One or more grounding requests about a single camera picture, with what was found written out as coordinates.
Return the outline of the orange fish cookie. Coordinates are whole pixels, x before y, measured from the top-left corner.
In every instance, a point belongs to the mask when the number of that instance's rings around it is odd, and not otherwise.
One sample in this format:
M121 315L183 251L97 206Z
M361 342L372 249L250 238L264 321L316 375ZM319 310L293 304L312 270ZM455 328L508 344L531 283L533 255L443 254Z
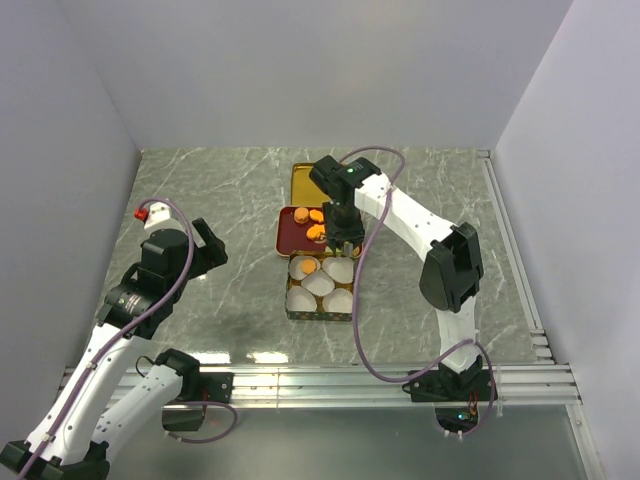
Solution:
M309 211L309 218L316 223L324 223L325 217L321 210L312 209Z
M326 228L324 224L314 224L306 231L306 238L316 243L326 241Z

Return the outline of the orange round waffle cookie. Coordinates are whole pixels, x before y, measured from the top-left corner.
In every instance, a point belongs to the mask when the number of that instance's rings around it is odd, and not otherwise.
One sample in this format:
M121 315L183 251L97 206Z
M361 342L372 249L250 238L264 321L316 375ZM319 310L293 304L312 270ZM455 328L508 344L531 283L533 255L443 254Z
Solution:
M304 276L314 273L317 269L318 267L314 259L303 259L299 263L299 270Z

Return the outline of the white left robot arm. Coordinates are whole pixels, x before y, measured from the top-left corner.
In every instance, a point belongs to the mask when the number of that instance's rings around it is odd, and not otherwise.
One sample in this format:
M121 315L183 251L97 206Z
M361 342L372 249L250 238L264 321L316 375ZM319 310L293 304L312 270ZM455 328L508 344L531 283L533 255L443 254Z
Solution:
M200 363L168 349L140 383L111 405L129 364L143 355L191 279L224 265L224 243L204 219L193 221L201 247L175 220L162 221L141 245L141 258L105 296L81 362L40 424L7 443L3 466L21 479L104 479L118 448L166 404L209 400Z

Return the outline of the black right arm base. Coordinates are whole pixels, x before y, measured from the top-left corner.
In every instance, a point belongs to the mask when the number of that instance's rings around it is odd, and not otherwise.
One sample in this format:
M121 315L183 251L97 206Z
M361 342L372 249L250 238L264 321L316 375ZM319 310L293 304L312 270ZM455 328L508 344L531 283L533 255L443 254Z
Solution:
M435 418L446 436L462 440L476 430L493 408L498 392L491 374L472 367L462 373L441 366L402 386L412 403L438 403Z

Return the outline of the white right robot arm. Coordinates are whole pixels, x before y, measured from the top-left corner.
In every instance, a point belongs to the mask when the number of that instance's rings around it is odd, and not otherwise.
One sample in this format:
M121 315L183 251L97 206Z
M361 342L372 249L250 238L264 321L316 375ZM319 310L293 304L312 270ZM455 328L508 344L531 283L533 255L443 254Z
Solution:
M437 216L359 151L353 155L347 165L327 155L309 173L328 198L322 206L327 245L334 253L366 253L374 240L362 221L368 214L417 254L419 290L436 311L440 355L434 367L402 383L414 401L465 401L490 385L483 369L488 360L476 340L476 297L484 275L478 233L467 222L456 225Z

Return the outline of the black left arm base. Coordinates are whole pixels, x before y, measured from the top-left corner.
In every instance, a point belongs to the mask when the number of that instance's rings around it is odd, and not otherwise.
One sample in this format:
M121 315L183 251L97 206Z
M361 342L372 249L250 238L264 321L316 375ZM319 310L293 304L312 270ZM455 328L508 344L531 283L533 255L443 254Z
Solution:
M171 433L197 432L208 413L230 413L234 374L229 371L200 373L190 378L178 397L162 410L162 426Z

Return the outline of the round orange sandwich cookie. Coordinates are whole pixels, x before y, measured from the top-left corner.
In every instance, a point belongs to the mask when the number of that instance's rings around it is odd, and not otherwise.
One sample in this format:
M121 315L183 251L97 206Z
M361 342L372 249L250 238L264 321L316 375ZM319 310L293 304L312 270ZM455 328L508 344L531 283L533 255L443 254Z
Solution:
M293 212L294 221L297 224L305 224L309 221L309 210L305 207L298 207Z

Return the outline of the white paper cup top-right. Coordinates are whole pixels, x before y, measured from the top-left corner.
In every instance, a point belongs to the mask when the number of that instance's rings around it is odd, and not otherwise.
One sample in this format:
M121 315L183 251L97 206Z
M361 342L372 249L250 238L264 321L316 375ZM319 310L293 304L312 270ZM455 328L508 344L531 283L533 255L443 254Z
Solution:
M349 257L327 257L322 261L324 272L339 284L350 284L354 279L354 261Z

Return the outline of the gold tin lid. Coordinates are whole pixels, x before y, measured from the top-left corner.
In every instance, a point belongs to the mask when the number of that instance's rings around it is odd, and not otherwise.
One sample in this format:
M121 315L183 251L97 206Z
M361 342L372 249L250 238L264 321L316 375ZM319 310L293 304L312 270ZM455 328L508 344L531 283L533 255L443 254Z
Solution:
M313 163L296 163L291 172L290 205L295 207L321 207L329 201L311 180L310 172Z

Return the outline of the red rectangular tray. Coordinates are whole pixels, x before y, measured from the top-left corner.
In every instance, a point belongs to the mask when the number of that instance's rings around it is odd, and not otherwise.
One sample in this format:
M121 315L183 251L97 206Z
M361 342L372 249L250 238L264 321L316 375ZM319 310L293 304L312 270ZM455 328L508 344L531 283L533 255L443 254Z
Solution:
M320 253L333 253L325 242L316 243L306 238L306 231L309 227L316 223L309 218L309 221L303 225L297 224L293 218L294 210L298 208L295 206L287 206L280 210L278 216L278 225L276 233L276 251L281 256L291 256L298 253L307 254L320 254ZM312 209L318 209L322 211L321 207L305 207L309 211Z

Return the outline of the white paper cup centre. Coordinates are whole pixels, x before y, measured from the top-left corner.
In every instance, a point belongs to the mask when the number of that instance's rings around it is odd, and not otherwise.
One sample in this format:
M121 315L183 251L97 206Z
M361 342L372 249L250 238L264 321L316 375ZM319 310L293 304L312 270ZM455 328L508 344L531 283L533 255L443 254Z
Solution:
M324 297L335 288L333 279L324 271L319 270L301 281L301 287L317 297Z

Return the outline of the white paper cup top-left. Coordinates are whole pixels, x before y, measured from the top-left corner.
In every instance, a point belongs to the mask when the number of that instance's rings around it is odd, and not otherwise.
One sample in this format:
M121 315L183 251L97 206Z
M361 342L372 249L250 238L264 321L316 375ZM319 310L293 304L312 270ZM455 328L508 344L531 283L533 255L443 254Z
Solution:
M298 255L289 262L289 276L296 281L302 281L307 276L321 268L320 261L312 256Z

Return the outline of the green gold cookie tin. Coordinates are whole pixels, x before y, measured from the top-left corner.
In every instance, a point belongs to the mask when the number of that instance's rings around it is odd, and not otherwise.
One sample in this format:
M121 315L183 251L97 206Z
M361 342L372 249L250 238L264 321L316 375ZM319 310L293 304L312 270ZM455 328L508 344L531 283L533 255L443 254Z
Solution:
M289 257L285 313L289 320L351 322L357 262L330 252Z

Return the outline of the white paper cup bottom-right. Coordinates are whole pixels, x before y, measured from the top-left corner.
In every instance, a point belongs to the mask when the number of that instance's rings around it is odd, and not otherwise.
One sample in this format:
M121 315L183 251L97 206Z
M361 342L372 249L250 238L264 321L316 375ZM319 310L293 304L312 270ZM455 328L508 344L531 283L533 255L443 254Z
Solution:
M322 306L327 313L351 314L353 295L349 290L336 288L323 298Z

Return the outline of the white paper cup bottom-left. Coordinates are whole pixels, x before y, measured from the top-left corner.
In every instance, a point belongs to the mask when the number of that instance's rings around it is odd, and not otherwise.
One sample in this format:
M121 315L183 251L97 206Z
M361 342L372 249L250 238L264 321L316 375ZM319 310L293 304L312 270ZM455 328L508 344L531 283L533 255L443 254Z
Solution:
M290 312L316 312L317 300L301 286L292 286L286 295L286 309Z

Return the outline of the aluminium mounting rail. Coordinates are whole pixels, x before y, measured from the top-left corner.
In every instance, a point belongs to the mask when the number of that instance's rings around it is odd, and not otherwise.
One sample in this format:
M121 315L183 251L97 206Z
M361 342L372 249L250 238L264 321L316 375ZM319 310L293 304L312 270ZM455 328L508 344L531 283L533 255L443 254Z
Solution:
M230 403L247 408L413 407L399 384L380 381L360 365L204 365L205 375L233 374ZM580 405L567 365L498 365L499 406Z

